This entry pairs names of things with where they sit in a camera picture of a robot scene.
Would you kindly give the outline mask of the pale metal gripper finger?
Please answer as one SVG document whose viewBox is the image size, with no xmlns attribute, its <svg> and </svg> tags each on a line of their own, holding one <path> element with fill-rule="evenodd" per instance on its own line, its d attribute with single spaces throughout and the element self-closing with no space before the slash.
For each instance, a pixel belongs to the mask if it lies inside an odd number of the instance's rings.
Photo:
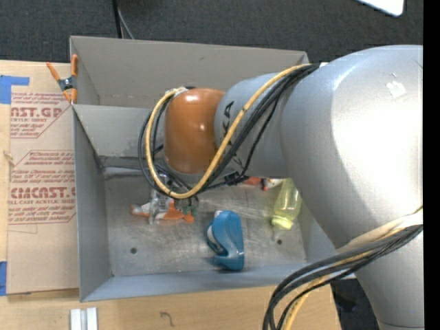
<svg viewBox="0 0 440 330">
<path fill-rule="evenodd" d="M 151 191 L 151 207 L 152 208 L 167 208 L 170 203 L 170 197 L 164 193 L 152 189 Z"/>
<path fill-rule="evenodd" d="M 159 223 L 160 220 L 164 219 L 168 208 L 152 208 L 148 209 L 148 223 L 154 224 Z"/>
</svg>

